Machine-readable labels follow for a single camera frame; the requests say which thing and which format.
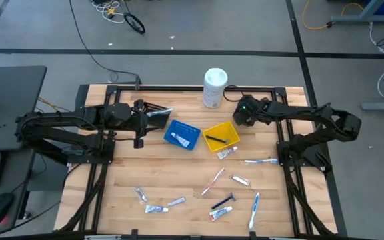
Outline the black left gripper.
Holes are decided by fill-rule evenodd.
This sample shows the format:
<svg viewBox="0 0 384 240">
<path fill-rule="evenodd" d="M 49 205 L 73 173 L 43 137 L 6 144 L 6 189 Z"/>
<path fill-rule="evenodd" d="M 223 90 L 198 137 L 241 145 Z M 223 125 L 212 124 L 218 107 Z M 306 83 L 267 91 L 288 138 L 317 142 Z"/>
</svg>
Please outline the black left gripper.
<svg viewBox="0 0 384 240">
<path fill-rule="evenodd" d="M 147 130 L 148 118 L 145 114 L 146 106 L 143 99 L 138 99 L 134 101 L 132 108 L 132 118 L 135 126 L 135 138 L 133 140 L 133 147 L 135 149 L 143 148 L 144 140 L 142 139 L 145 136 Z"/>
</svg>

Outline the clear packaged toothbrush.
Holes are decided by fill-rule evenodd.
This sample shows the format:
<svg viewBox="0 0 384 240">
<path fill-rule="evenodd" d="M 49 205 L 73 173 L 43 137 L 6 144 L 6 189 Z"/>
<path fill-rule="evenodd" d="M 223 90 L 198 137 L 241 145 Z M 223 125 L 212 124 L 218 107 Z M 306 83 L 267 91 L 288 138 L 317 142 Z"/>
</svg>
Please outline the clear packaged toothbrush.
<svg viewBox="0 0 384 240">
<path fill-rule="evenodd" d="M 152 112 L 148 112 L 146 113 L 146 115 L 148 117 L 153 117 L 153 116 L 156 116 L 156 115 L 169 115 L 171 112 L 172 112 L 172 108 L 170 109 L 160 109 L 158 111 L 152 111 Z"/>
</svg>

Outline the yellow plastic basket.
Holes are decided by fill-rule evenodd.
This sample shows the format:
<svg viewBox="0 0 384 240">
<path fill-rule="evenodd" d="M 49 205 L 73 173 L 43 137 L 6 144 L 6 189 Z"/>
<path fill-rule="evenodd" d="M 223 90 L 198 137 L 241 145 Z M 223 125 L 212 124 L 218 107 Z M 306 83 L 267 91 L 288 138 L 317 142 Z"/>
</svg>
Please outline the yellow plastic basket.
<svg viewBox="0 0 384 240">
<path fill-rule="evenodd" d="M 232 122 L 224 122 L 222 124 L 216 125 L 214 127 L 211 127 L 209 129 L 206 129 L 202 132 L 205 142 L 211 152 L 217 152 L 224 148 L 233 146 L 234 144 L 240 142 L 240 137 L 238 133 L 236 132 L 236 129 L 234 128 Z M 210 139 L 206 139 L 205 136 L 210 135 L 213 137 L 217 137 L 220 139 L 228 139 L 229 143 L 227 145 L 213 141 Z"/>
</svg>

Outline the blue plastic basket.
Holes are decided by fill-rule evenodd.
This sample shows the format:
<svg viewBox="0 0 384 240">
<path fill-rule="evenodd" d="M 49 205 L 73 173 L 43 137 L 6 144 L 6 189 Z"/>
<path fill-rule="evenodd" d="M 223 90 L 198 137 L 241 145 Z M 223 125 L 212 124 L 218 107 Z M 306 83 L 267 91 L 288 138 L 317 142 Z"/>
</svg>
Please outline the blue plastic basket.
<svg viewBox="0 0 384 240">
<path fill-rule="evenodd" d="M 169 127 L 167 128 L 166 133 L 164 135 L 164 140 L 166 140 L 167 142 L 169 142 L 171 144 L 173 144 L 173 139 L 170 136 L 170 133 L 172 133 L 172 132 L 177 133 L 178 135 L 182 136 L 183 138 L 185 138 L 186 140 L 191 142 L 190 146 L 187 149 L 184 148 L 184 149 L 190 150 L 190 151 L 194 150 L 194 148 L 198 142 L 199 136 L 201 134 L 200 129 L 193 127 L 193 126 L 190 126 L 186 123 L 177 121 L 177 120 L 171 121 L 171 123 L 170 123 Z"/>
</svg>

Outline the dark blue razor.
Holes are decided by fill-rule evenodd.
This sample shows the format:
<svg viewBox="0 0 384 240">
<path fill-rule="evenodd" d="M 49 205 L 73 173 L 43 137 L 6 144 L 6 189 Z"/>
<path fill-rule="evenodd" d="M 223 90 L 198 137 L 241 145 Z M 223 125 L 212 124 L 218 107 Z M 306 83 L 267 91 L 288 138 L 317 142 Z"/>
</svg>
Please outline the dark blue razor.
<svg viewBox="0 0 384 240">
<path fill-rule="evenodd" d="M 220 142 L 220 143 L 223 143 L 225 145 L 227 145 L 229 143 L 228 139 L 220 139 L 220 138 L 213 137 L 213 136 L 210 136 L 210 135 L 206 135 L 205 138 L 213 140 L 213 141 L 217 141 L 217 142 Z"/>
<path fill-rule="evenodd" d="M 225 198 L 224 200 L 222 200 L 222 201 L 218 202 L 217 204 L 213 205 L 211 207 L 211 209 L 216 209 L 216 208 L 222 206 L 224 203 L 226 203 L 226 202 L 228 202 L 230 200 L 236 201 L 236 197 L 234 196 L 234 194 L 232 192 L 230 192 L 230 195 L 227 198 Z"/>
</svg>

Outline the white red toothpaste tube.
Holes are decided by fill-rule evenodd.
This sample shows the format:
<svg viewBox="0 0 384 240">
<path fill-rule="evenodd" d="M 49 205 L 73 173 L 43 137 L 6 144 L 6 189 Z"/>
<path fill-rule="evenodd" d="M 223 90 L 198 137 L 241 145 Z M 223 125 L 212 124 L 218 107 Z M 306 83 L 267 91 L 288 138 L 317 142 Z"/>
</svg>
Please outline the white red toothpaste tube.
<svg viewBox="0 0 384 240">
<path fill-rule="evenodd" d="M 210 211 L 210 212 L 209 212 L 209 216 L 210 216 L 210 219 L 211 219 L 212 221 L 215 221 L 215 220 L 217 220 L 218 218 L 220 218 L 221 216 L 223 216 L 223 215 L 229 213 L 229 212 L 232 211 L 232 210 L 233 210 L 232 206 L 223 207 L 223 208 L 221 208 L 221 209 L 216 209 L 216 210 L 214 210 L 214 211 Z"/>
<path fill-rule="evenodd" d="M 224 158 L 226 158 L 228 155 L 236 152 L 236 150 L 238 150 L 238 147 L 234 146 L 234 147 L 230 147 L 230 148 L 226 148 L 220 152 L 217 153 L 217 157 L 222 160 Z"/>
</svg>

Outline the grey packaged item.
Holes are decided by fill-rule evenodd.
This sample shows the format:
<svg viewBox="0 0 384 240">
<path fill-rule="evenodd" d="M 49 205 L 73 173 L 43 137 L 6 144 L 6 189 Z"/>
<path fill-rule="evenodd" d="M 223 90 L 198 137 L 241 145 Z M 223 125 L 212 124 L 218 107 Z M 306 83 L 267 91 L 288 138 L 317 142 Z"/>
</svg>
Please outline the grey packaged item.
<svg viewBox="0 0 384 240">
<path fill-rule="evenodd" d="M 135 187 L 134 191 L 138 195 L 140 204 L 144 204 L 144 203 L 148 202 L 148 198 L 146 197 L 145 193 L 143 192 L 143 190 L 140 187 Z"/>
</svg>

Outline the small clear packaged item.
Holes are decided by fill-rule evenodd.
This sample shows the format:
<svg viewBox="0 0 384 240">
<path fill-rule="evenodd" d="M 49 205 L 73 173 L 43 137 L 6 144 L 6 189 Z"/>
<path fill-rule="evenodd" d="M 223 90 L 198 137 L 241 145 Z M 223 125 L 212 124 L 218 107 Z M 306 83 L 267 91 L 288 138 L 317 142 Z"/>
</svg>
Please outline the small clear packaged item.
<svg viewBox="0 0 384 240">
<path fill-rule="evenodd" d="M 249 187 L 251 184 L 249 180 L 247 180 L 243 177 L 240 177 L 238 175 L 232 175 L 231 178 L 232 178 L 232 180 L 234 180 L 234 181 L 236 181 L 236 182 L 238 182 L 238 183 L 240 183 L 246 187 Z"/>
</svg>

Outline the silver packaged tube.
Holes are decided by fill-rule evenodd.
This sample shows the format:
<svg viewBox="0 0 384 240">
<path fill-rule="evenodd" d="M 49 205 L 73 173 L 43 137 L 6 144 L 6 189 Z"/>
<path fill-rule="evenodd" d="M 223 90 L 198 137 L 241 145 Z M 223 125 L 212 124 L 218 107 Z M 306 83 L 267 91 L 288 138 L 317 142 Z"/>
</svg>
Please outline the silver packaged tube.
<svg viewBox="0 0 384 240">
<path fill-rule="evenodd" d="M 174 201 L 168 203 L 167 206 L 168 206 L 168 207 L 173 207 L 173 206 L 178 205 L 178 204 L 180 204 L 180 203 L 184 203 L 185 200 L 186 200 L 186 198 L 181 197 L 181 198 L 178 198 L 178 199 L 176 199 L 176 200 L 174 200 Z"/>
</svg>

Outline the white blue toothpaste tube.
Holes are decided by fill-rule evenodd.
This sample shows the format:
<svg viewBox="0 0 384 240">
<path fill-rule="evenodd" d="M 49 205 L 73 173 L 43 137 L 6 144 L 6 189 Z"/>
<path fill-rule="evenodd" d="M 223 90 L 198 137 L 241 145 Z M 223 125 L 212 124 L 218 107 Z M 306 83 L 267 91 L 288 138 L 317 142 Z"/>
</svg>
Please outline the white blue toothpaste tube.
<svg viewBox="0 0 384 240">
<path fill-rule="evenodd" d="M 167 213 L 169 209 L 167 207 L 159 205 L 147 205 L 145 207 L 145 213 Z"/>
</svg>

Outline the pink toothbrush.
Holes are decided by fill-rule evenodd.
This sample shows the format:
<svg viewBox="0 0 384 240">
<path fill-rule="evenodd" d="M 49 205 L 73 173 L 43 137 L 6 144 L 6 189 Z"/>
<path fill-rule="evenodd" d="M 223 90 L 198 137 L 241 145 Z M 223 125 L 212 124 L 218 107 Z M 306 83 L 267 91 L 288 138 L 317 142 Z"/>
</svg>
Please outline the pink toothbrush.
<svg viewBox="0 0 384 240">
<path fill-rule="evenodd" d="M 208 190 L 215 184 L 215 182 L 222 176 L 225 172 L 225 168 L 220 169 L 217 174 L 214 176 L 213 180 L 204 188 L 204 190 L 201 192 L 201 196 L 204 196 Z"/>
</svg>

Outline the blue white toothbrush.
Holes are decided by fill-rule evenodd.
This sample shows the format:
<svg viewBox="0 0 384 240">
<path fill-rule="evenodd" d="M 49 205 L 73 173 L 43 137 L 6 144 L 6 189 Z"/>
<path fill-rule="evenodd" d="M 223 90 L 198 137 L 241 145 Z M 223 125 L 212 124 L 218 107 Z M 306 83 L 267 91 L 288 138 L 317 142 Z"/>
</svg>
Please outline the blue white toothbrush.
<svg viewBox="0 0 384 240">
<path fill-rule="evenodd" d="M 260 192 L 257 192 L 255 194 L 255 197 L 254 197 L 253 207 L 252 207 L 252 211 L 251 211 L 251 217 L 250 217 L 249 224 L 248 224 L 249 231 L 254 230 L 255 216 L 257 214 L 257 209 L 259 206 L 259 198 L 260 198 Z"/>
</svg>

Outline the black mesh basket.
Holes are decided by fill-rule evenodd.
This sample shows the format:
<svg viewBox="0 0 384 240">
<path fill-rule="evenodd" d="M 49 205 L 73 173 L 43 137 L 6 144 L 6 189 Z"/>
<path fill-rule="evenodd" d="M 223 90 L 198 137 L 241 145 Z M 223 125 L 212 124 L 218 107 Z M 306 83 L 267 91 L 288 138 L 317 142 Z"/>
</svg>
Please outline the black mesh basket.
<svg viewBox="0 0 384 240">
<path fill-rule="evenodd" d="M 155 104 L 149 103 L 149 102 L 145 102 L 145 106 L 146 106 L 145 114 L 148 112 L 152 112 L 152 111 L 158 111 L 160 109 L 168 109 L 166 107 L 155 105 Z M 167 124 L 169 115 L 156 115 L 153 117 L 147 116 L 148 117 L 148 124 L 152 125 L 154 127 L 158 127 L 160 129 L 164 129 L 166 124 Z"/>
</svg>

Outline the white wipes canister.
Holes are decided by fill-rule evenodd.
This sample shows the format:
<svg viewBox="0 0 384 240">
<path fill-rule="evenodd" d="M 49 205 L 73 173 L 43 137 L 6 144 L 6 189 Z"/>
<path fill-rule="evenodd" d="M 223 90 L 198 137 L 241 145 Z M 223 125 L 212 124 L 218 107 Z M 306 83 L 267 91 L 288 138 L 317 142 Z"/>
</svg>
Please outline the white wipes canister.
<svg viewBox="0 0 384 240">
<path fill-rule="evenodd" d="M 220 68 L 211 68 L 205 73 L 203 85 L 204 106 L 210 109 L 216 109 L 220 106 L 227 81 L 227 73 Z"/>
</svg>

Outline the dark grey desk top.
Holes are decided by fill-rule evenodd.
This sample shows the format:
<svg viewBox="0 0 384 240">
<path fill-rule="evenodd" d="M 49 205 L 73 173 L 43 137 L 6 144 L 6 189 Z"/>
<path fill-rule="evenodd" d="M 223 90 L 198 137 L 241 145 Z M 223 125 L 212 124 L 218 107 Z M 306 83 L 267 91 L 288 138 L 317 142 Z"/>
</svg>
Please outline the dark grey desk top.
<svg viewBox="0 0 384 240">
<path fill-rule="evenodd" d="M 2 156 L 0 194 L 14 194 L 14 201 L 6 217 L 0 222 L 0 231 L 14 226 L 24 210 L 23 199 L 33 166 L 35 154 L 32 150 L 0 152 Z"/>
<path fill-rule="evenodd" d="M 21 148 L 17 117 L 35 110 L 46 66 L 0 67 L 0 151 Z"/>
</svg>

